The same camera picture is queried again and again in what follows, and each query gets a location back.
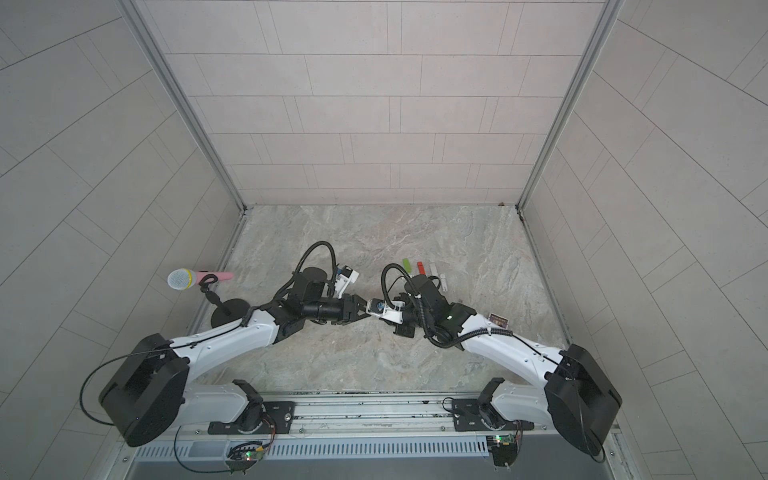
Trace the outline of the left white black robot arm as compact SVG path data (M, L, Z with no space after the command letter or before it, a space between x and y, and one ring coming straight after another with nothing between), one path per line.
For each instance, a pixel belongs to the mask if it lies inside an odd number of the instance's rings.
M326 273L298 264L288 282L260 306L230 312L224 324L186 337L143 338L127 354L98 396L130 447L143 446L171 428L214 423L228 433L249 434L267 423L263 397L248 382L224 386L193 382L202 374L249 351L265 348L299 332L306 321L348 325L366 318L366 302L347 288L359 277L354 269L331 264Z

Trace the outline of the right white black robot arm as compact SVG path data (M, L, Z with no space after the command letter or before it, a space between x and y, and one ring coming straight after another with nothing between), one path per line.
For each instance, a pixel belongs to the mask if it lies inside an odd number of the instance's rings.
M467 305L448 302L430 277L410 276L397 263L383 268L380 283L383 297L371 301L368 311L393 324L396 334L413 337L421 329L434 347L482 356L537 388L518 394L504 379L491 380L478 398L487 427L498 431L519 420L551 425L593 461L605 461L604 442L622 398L587 349L526 339Z

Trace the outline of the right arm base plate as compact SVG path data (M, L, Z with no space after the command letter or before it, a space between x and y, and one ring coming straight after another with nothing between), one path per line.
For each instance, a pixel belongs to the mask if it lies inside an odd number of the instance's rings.
M442 408L450 415L454 430L457 432L492 432L492 431L532 431L533 422L526 420L488 420L483 416L479 402L475 399L454 399L445 397Z

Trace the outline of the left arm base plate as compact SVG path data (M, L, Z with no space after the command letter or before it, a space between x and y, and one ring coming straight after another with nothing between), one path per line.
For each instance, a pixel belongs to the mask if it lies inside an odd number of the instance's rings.
M296 403L291 401L250 402L232 422L211 422L209 435L287 434L295 414Z

